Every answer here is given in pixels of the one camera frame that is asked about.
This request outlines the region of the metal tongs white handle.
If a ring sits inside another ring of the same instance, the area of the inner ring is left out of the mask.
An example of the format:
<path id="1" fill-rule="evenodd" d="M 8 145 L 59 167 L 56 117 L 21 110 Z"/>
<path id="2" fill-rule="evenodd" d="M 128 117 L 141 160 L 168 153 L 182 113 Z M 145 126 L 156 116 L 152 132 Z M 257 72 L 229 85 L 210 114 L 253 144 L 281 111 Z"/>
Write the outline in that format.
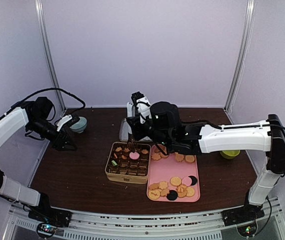
<path id="1" fill-rule="evenodd" d="M 128 141 L 132 152 L 136 152 L 138 149 L 139 132 L 137 129 L 137 124 L 140 120 L 137 100 L 132 100 L 132 103 L 128 102 L 126 104 L 127 117 L 126 122 L 128 123 Z"/>

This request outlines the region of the green round cookie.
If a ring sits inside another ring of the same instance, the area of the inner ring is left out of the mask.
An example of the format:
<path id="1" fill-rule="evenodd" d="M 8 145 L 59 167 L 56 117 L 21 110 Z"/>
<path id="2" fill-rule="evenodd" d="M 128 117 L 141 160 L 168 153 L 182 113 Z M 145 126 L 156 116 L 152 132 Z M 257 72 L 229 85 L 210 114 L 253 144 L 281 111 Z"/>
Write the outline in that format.
<path id="1" fill-rule="evenodd" d="M 110 164 L 111 164 L 113 167 L 115 167 L 115 166 L 118 165 L 114 160 L 112 160 L 112 161 L 110 162 Z"/>

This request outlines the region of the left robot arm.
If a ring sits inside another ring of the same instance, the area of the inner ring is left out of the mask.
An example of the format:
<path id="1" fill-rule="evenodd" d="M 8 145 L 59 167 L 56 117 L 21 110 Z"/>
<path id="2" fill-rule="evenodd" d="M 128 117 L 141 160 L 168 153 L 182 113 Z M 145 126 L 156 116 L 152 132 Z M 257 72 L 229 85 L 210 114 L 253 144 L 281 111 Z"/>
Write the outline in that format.
<path id="1" fill-rule="evenodd" d="M 55 216 L 48 195 L 19 182 L 19 177 L 30 172 L 38 141 L 48 140 L 57 151 L 77 150 L 64 128 L 80 119 L 71 113 L 53 124 L 52 108 L 47 97 L 38 97 L 17 102 L 0 117 L 0 197 L 30 207 L 43 222 Z"/>

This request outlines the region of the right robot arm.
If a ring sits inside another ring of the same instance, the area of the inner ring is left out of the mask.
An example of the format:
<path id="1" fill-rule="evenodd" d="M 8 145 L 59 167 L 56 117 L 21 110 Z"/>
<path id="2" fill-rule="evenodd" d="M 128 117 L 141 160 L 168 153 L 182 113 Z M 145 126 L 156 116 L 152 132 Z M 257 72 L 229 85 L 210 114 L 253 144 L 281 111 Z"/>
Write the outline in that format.
<path id="1" fill-rule="evenodd" d="M 266 153 L 265 167 L 248 190 L 239 217 L 249 221 L 285 175 L 285 127 L 276 114 L 248 124 L 216 125 L 208 120 L 183 121 L 178 107 L 166 101 L 151 104 L 147 97 L 133 96 L 127 103 L 129 138 L 150 138 L 160 152 L 198 156 L 220 151 L 253 150 Z"/>

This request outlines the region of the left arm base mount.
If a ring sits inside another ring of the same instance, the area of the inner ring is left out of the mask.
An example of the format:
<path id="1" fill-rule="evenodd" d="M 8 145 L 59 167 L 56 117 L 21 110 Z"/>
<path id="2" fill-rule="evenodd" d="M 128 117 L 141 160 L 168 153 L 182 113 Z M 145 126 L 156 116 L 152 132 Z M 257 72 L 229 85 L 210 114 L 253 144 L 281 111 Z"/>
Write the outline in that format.
<path id="1" fill-rule="evenodd" d="M 43 213 L 37 210 L 30 210 L 28 213 L 30 219 L 43 222 L 59 228 L 68 227 L 72 218 L 72 213 L 67 210 L 53 208 L 49 213 Z"/>

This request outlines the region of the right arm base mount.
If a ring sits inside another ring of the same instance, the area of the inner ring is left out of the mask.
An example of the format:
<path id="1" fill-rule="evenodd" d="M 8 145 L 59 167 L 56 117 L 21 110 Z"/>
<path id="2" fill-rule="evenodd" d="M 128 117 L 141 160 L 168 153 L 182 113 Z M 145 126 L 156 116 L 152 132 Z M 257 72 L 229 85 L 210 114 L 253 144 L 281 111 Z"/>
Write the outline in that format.
<path id="1" fill-rule="evenodd" d="M 224 210 L 221 212 L 224 225 L 232 226 L 254 221 L 265 216 L 263 210 L 245 211 L 242 207 Z"/>

